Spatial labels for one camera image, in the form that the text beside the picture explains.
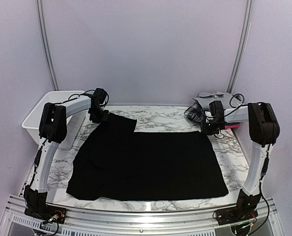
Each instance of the white panel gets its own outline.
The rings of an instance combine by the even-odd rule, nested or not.
[[[62,90],[103,87],[113,104],[187,105],[225,91],[244,0],[45,0]]]
[[[35,2],[0,0],[0,219],[36,154],[20,124],[50,90]]]

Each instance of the wire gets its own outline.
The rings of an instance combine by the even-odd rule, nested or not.
[[[243,98],[242,101],[241,101],[240,99],[237,98],[238,95],[241,96],[241,97]],[[231,104],[233,98],[236,98],[236,99],[240,100],[242,103],[244,103],[244,100],[245,100],[243,94],[241,94],[241,93],[236,93],[235,95],[233,95],[233,97],[232,97],[232,98],[230,99],[230,101],[229,101],[229,105],[230,105],[232,108],[236,108],[236,107],[234,107],[234,106]]]
[[[45,139],[44,141],[43,141],[43,143],[42,143],[42,146],[38,149],[38,151],[37,151],[37,155],[38,155],[38,152],[39,152],[39,150],[41,149],[43,149],[43,147],[44,147],[44,145],[45,145],[45,143],[46,143],[46,141],[47,141],[48,139]],[[32,178],[31,178],[31,182],[30,182],[30,184],[29,184],[29,187],[31,187],[31,185],[32,185],[32,183],[33,183],[33,181],[34,181],[34,177],[35,177],[35,175],[36,175],[36,172],[37,171],[37,166],[36,165],[34,165],[34,169],[33,169],[33,175],[32,175]]]
[[[223,139],[223,138],[225,137],[225,135],[221,132],[221,130],[219,130],[219,133],[220,133],[223,137],[219,138],[219,137],[216,136],[216,134],[214,134],[215,138],[217,138],[217,139]]]
[[[215,213],[216,213],[216,212],[214,211],[214,213],[213,213],[213,216],[212,216],[212,217],[213,217],[213,219],[214,219],[214,220],[217,220],[217,219],[214,217],[214,214],[215,214]]]
[[[103,105],[101,105],[101,106],[102,106],[102,107],[105,107],[105,106],[108,104],[108,102],[109,102],[109,94],[107,93],[107,101],[106,101],[105,104],[103,104]]]
[[[58,230],[59,230],[59,224],[58,224],[57,221],[53,221],[53,222],[56,222],[56,224],[57,224],[57,229],[56,229],[56,231],[55,231],[54,233],[52,233],[52,234],[50,234],[50,235],[49,235],[48,233],[44,233],[44,232],[35,232],[35,231],[33,230],[33,227],[31,228],[31,230],[32,230],[33,234],[36,235],[36,236],[54,236],[54,235],[56,235],[56,234],[58,233]]]
[[[64,214],[62,213],[62,211],[60,211],[60,210],[56,210],[55,212],[59,212],[59,213],[61,213],[61,218],[64,217]]]
[[[78,95],[78,97],[80,97],[80,94],[79,93],[75,93],[75,94],[70,95],[69,98],[68,98],[68,100],[71,99],[71,97],[72,96],[75,96],[75,95]]]
[[[240,230],[245,230],[245,228],[252,226],[253,222],[249,223],[248,225],[243,225],[241,228],[236,229],[236,226],[234,227],[236,231],[240,231]]]
[[[256,218],[256,216],[253,213],[251,214],[251,216],[253,216],[253,218],[254,218],[253,224],[255,224],[258,219]]]
[[[264,197],[264,194],[263,194],[263,191],[262,191],[262,183],[261,183],[261,182],[260,182],[260,194],[261,194],[263,200],[265,201],[265,203],[266,203],[266,205],[267,205],[268,213],[267,213],[267,216],[266,216],[266,219],[264,220],[264,222],[263,222],[258,228],[256,228],[253,232],[249,233],[249,235],[252,235],[252,234],[254,234],[257,230],[259,230],[259,229],[260,229],[260,228],[266,223],[266,221],[267,221],[268,218],[269,218],[269,211],[270,211],[270,209],[269,209],[269,204],[268,204],[268,201],[266,200],[266,198]]]
[[[85,94],[85,93],[88,93],[88,92],[90,92],[90,91],[96,91],[95,89],[89,89],[89,90],[87,90],[86,92],[84,92],[83,94]]]

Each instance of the black skirt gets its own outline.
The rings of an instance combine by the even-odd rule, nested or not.
[[[123,201],[228,194],[206,135],[134,132],[135,126],[136,120],[110,113],[77,153],[66,192],[81,200]]]

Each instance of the plaid cloth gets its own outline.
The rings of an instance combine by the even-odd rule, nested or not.
[[[203,108],[202,106],[198,103],[195,102],[192,106],[190,106],[185,112],[185,116],[193,122],[202,122],[203,120]]]

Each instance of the gray cloth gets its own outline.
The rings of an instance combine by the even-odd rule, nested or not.
[[[209,104],[216,100],[222,102],[224,109],[232,108],[229,104],[232,97],[232,94],[228,92],[200,92],[199,96],[193,97],[193,99],[201,105],[204,111],[209,111]],[[241,101],[234,97],[231,104],[237,107]]]

